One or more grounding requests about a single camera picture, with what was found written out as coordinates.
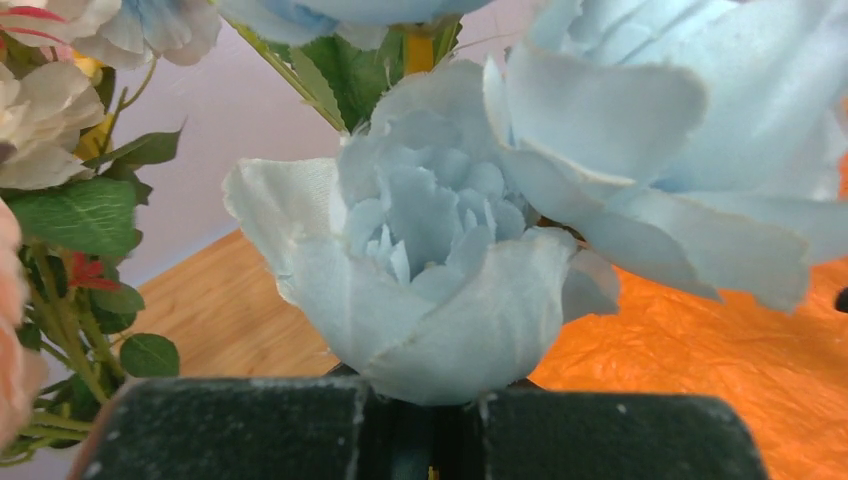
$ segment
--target light blue peony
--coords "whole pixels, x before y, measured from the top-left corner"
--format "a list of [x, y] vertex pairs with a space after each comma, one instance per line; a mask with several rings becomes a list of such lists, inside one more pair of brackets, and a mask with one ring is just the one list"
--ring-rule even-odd
[[208, 0], [121, 0], [117, 15], [73, 47], [115, 68], [136, 68], [160, 56], [193, 65], [215, 46], [220, 30]]
[[554, 0], [486, 67], [505, 171], [643, 277], [791, 310], [848, 254], [848, 1]]
[[466, 14], [492, 0], [218, 0], [221, 13], [272, 42], [300, 46], [338, 33], [373, 50], [387, 27]]
[[466, 62], [409, 77], [338, 159], [243, 160], [224, 182], [283, 298], [379, 393], [423, 405], [523, 378], [564, 322], [616, 311], [610, 264], [532, 226], [481, 85]]

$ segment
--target orange tarp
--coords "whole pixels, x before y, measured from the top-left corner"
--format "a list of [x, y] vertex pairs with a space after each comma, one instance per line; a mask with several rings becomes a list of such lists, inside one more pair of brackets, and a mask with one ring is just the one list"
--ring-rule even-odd
[[[842, 172], [845, 197], [848, 157]], [[848, 479], [848, 314], [834, 309], [848, 258], [813, 270], [794, 315], [742, 294], [719, 304], [620, 277], [621, 313], [566, 325], [533, 381], [715, 395], [751, 428], [773, 480]]]

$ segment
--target blue and white flower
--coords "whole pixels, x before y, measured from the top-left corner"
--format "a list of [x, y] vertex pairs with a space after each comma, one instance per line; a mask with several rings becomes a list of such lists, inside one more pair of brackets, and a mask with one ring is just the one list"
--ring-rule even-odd
[[845, 0], [553, 0], [490, 63], [505, 171], [643, 277], [791, 310], [848, 254]]
[[220, 30], [218, 12], [207, 0], [123, 0], [95, 35], [73, 47], [116, 68], [136, 68], [160, 56], [193, 65], [215, 46]]
[[459, 404], [529, 374], [561, 325], [616, 309], [609, 263], [499, 168], [482, 69], [405, 79], [338, 159], [243, 160], [226, 205], [281, 295], [382, 394]]
[[354, 46], [380, 46], [387, 27], [430, 23], [477, 10], [492, 0], [218, 0], [221, 13], [266, 40], [301, 46], [338, 33]]

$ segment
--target yellow object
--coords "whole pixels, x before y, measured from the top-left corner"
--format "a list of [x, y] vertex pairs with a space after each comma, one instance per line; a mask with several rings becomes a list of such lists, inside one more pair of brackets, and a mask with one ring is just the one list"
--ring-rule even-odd
[[[845, 198], [848, 157], [842, 175]], [[834, 308], [848, 258], [813, 269], [794, 315], [748, 295], [719, 304], [619, 273], [620, 314], [566, 325], [533, 381], [717, 396], [751, 428], [772, 480], [848, 478], [848, 314]]]
[[77, 68], [82, 70], [88, 78], [91, 79], [91, 83], [96, 87], [100, 85], [100, 82], [103, 80], [103, 72], [102, 69], [106, 66], [100, 60], [86, 57], [85, 55], [81, 55], [74, 50], [74, 64], [76, 64]]
[[433, 70], [433, 37], [417, 31], [407, 31], [404, 36], [406, 56], [404, 76]]
[[[112, 128], [112, 123], [115, 121], [115, 116], [111, 113], [106, 115], [106, 118], [99, 125], [89, 130], [80, 138], [80, 143], [77, 144], [74, 155], [83, 162], [97, 158], [100, 156], [101, 145], [106, 141], [106, 136], [109, 135], [109, 130]], [[111, 152], [113, 145], [111, 140], [106, 146], [106, 151]]]

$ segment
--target yellow stem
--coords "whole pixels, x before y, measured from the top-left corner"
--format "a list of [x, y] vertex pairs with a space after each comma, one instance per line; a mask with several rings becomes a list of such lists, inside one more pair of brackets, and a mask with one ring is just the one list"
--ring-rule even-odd
[[407, 31], [404, 76], [433, 70], [433, 37], [421, 32]]

